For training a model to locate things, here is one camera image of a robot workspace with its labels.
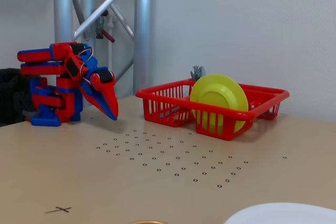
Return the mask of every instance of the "yellow plastic plate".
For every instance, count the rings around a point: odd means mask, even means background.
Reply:
[[[221,108],[228,108],[238,111],[248,111],[248,102],[246,95],[237,82],[228,76],[222,74],[207,74],[200,78],[194,84],[193,90],[190,94],[190,101],[199,102],[218,106]],[[201,112],[197,112],[197,122],[200,123]],[[210,113],[209,116],[210,131],[215,132],[216,114]],[[237,121],[235,125],[235,132],[244,126],[244,121]],[[207,112],[203,111],[202,119],[203,128],[207,127]],[[218,116],[218,133],[221,133],[223,128],[223,116]]]

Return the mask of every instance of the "red plastic dish rack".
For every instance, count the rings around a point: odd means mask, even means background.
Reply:
[[[194,84],[195,81],[188,79],[138,91],[136,96],[143,99],[145,120],[171,127],[195,120],[197,133],[230,141],[247,131],[255,118],[276,118],[280,102],[289,97],[286,90],[239,84],[248,101],[248,111],[243,112],[190,101]],[[197,111],[196,118],[192,110]],[[215,126],[209,124],[211,114],[216,116]],[[234,132],[236,121],[245,124]]]

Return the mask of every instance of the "robotic hand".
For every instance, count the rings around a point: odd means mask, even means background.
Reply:
[[[31,98],[37,112],[26,112],[32,125],[60,126],[80,120],[82,96],[116,120],[118,101],[114,92],[115,78],[107,67],[97,67],[92,48],[76,42],[51,44],[46,49],[20,51],[22,74],[58,74],[56,86],[46,78],[31,80]]]

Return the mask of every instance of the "table surface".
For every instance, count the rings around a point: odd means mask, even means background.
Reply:
[[[223,224],[243,208],[296,202],[336,209],[336,124],[279,115],[231,142],[143,119],[119,100],[61,127],[0,128],[2,223]],[[69,212],[55,207],[68,208]]]

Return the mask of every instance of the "metal bar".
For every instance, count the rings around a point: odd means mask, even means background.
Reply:
[[[92,14],[88,17],[83,24],[81,24],[75,31],[74,38],[77,39],[95,20],[112,4],[115,0],[105,0]]]
[[[85,22],[85,19],[90,17],[90,15],[95,10],[94,6],[94,0],[80,0],[80,6],[82,9],[84,20],[83,22],[79,22],[80,25],[82,25]],[[87,27],[86,31],[83,34],[83,39],[85,40],[85,43],[89,45],[89,47],[92,47],[93,50],[96,50],[96,28],[95,25],[91,25]]]
[[[55,42],[73,41],[72,2],[54,0]]]
[[[112,3],[110,5],[111,10],[114,12],[114,14],[116,15],[116,17],[118,18],[118,20],[120,21],[121,25],[125,28],[126,32],[130,35],[130,37],[133,39],[134,37],[134,32],[131,28],[131,26],[129,25],[128,21],[124,18],[124,16],[121,14],[119,7]]]
[[[121,69],[120,73],[116,74],[116,82],[120,80],[120,78],[130,69],[133,65],[133,59],[131,59],[123,69]]]
[[[85,21],[85,19],[84,19],[82,7],[80,6],[80,2],[79,0],[72,0],[72,4],[73,4],[73,7],[75,8],[79,24],[81,25]],[[84,40],[86,41],[90,40],[90,33],[88,30],[86,30],[83,33],[83,37],[84,37]]]
[[[151,0],[135,0],[133,94],[150,81]]]

